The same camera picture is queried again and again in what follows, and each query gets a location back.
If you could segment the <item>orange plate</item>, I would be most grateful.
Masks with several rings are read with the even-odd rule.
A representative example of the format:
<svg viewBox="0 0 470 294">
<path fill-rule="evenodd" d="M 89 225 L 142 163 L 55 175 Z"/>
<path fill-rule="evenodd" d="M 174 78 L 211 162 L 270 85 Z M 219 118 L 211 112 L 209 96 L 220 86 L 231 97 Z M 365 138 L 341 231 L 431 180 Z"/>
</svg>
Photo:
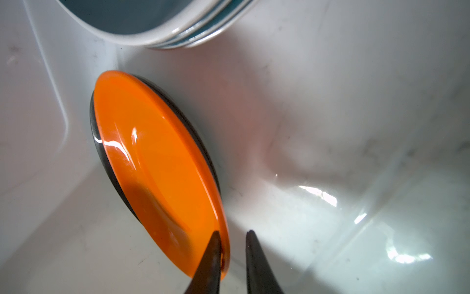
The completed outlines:
<svg viewBox="0 0 470 294">
<path fill-rule="evenodd" d="M 139 222 L 189 277 L 218 231 L 226 276 L 230 239 L 221 194 L 185 126 L 132 74 L 106 71 L 93 93 L 106 154 Z"/>
</svg>

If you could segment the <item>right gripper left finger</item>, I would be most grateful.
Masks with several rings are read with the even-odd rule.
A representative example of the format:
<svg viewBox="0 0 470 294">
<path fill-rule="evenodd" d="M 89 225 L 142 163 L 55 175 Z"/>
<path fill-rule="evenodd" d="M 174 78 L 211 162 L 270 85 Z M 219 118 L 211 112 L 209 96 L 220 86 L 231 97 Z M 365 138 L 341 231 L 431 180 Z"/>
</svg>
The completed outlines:
<svg viewBox="0 0 470 294">
<path fill-rule="evenodd" d="M 215 231 L 204 251 L 201 262 L 185 294 L 219 294 L 222 264 L 222 244 Z"/>
</svg>

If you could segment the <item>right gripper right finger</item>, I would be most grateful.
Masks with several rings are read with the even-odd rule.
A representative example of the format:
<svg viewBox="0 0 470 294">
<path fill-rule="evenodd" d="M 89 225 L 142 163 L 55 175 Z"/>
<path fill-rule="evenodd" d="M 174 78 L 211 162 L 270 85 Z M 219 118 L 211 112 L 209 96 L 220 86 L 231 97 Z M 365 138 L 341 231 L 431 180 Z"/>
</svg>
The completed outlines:
<svg viewBox="0 0 470 294">
<path fill-rule="evenodd" d="M 246 270 L 248 294 L 283 294 L 253 230 L 246 235 Z"/>
</svg>

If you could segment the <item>white plate green red rim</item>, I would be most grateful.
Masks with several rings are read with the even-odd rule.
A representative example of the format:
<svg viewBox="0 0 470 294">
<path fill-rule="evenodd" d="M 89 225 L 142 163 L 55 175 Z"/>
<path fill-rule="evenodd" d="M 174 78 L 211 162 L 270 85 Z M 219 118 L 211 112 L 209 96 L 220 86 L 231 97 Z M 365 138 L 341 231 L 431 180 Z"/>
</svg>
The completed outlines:
<svg viewBox="0 0 470 294">
<path fill-rule="evenodd" d="M 59 1 L 58 4 L 83 28 L 120 45 L 147 46 L 182 33 L 217 5 L 196 1 Z"/>
</svg>

